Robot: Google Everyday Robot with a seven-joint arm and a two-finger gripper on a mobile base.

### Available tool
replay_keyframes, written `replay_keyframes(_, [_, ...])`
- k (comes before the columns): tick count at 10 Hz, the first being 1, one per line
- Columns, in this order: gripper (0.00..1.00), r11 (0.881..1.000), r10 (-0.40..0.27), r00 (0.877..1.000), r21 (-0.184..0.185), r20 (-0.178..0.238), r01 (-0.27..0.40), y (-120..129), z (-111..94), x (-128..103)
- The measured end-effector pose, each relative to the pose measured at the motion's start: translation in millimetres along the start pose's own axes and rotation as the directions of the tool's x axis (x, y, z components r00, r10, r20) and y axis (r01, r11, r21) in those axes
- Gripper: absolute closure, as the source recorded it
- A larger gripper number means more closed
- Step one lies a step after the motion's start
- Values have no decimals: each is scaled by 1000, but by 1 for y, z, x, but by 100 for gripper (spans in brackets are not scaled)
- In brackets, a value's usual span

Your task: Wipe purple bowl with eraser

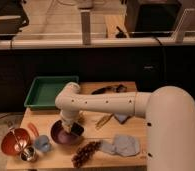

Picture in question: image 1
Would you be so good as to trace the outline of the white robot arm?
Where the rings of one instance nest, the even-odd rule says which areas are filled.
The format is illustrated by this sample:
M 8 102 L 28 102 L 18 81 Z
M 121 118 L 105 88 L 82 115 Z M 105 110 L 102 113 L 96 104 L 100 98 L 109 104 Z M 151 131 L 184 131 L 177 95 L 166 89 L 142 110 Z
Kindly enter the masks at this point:
M 62 124 L 70 131 L 81 110 L 143 117 L 147 125 L 147 171 L 195 171 L 195 100 L 184 89 L 82 94 L 70 82 L 56 96 Z

